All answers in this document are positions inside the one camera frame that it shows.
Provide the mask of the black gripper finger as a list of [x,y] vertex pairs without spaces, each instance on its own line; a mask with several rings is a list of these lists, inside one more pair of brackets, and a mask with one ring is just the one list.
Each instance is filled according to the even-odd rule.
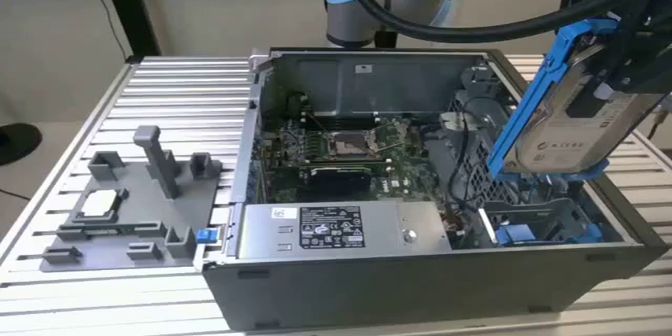
[[592,76],[566,107],[570,118],[592,118],[613,95],[602,76]]

